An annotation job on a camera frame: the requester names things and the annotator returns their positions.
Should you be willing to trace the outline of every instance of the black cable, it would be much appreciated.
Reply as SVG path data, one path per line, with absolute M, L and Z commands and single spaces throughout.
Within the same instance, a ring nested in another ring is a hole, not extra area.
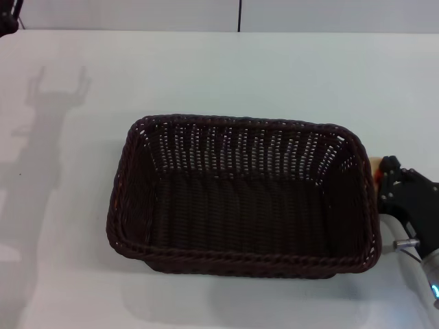
M 15 12 L 15 6 L 16 6 L 17 4 L 20 6 L 20 10 L 21 10 L 21 6 L 23 5 L 23 1 L 17 1 L 17 2 L 12 6 L 12 9 L 14 10 L 14 12 Z M 25 25 L 23 24 L 23 21 L 21 20 L 21 17 L 18 16 L 17 19 L 19 20 L 19 23 L 20 23 L 20 25 L 21 25 L 21 28 L 22 28 L 22 29 L 26 29 L 26 28 L 25 28 Z
M 406 255 L 409 255 L 410 257 L 412 257 L 416 262 L 420 263 L 420 259 L 418 257 L 416 257 L 415 255 L 409 253 L 407 250 L 405 249 L 401 249 L 400 252 L 403 252 Z
M 23 29 L 26 29 L 25 26 L 24 26 L 24 24 L 23 24 L 23 21 L 21 20 L 20 17 L 19 17 L 19 22 L 20 22 L 20 24 L 21 24 L 21 27 L 22 27 Z
M 242 0 L 239 0 L 239 11 L 238 11 L 238 32 L 241 31 L 241 11 L 242 11 Z

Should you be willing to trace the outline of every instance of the basket rim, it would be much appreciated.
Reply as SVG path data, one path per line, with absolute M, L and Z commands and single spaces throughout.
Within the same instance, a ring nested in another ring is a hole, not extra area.
M 368 211 L 367 231 L 369 231 L 364 251 L 358 256 L 343 257 L 318 257 L 318 256 L 297 256 L 291 254 L 253 254 L 242 252 L 216 252 L 200 251 L 195 249 L 175 249 L 159 248 L 146 244 L 129 241 L 123 233 L 123 226 L 120 221 L 120 211 L 117 212 L 117 205 L 121 194 L 125 192 L 125 186 L 119 183 L 119 176 L 122 169 L 129 170 L 132 161 L 133 143 L 139 135 L 138 131 L 148 129 L 148 133 L 153 132 L 160 124 L 179 123 L 196 125 L 214 125 L 227 127 L 248 127 L 263 128 L 273 130 L 295 130 L 298 132 L 321 132 L 322 134 L 337 134 L 341 136 L 353 148 L 353 153 L 360 167 L 360 174 L 365 181 L 365 188 L 362 190 L 363 203 Z M 379 231 L 379 218 L 373 189 L 370 163 L 364 146 L 358 137 L 345 127 L 332 123 L 309 123 L 305 121 L 285 120 L 285 119 L 254 119 L 250 117 L 223 117 L 206 116 L 196 114 L 160 114 L 146 116 L 136 121 L 128 132 L 126 144 L 123 147 L 122 157 L 116 172 L 114 186 L 110 198 L 110 206 L 107 216 L 107 236 L 110 245 L 120 254 L 128 258 L 135 258 L 144 261 L 163 261 L 163 262 L 197 262 L 210 261 L 223 264 L 255 264 L 271 266 L 298 267 L 300 269 L 325 270 L 327 273 L 359 273 L 373 267 L 381 255 L 381 234 Z

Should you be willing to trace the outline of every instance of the wicker basket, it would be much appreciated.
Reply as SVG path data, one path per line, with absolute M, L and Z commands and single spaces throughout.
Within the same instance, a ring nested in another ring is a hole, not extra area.
M 330 278 L 381 254 L 363 145 L 345 128 L 300 121 L 137 121 L 106 231 L 118 253 L 166 273 Z

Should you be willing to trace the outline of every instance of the brown wicker basket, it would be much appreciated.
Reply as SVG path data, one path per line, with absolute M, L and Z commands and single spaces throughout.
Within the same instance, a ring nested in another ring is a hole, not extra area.
M 106 231 L 118 253 L 166 273 L 330 278 L 381 254 L 363 145 L 345 128 L 300 121 L 138 120 Z

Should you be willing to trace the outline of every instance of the white wall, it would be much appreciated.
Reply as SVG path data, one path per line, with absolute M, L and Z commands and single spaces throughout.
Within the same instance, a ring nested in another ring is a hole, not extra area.
M 28 29 L 236 32 L 239 0 L 25 0 Z
M 242 0 L 243 32 L 439 32 L 439 0 Z M 239 0 L 25 0 L 34 29 L 236 32 Z
M 439 32 L 439 0 L 243 0 L 243 32 Z

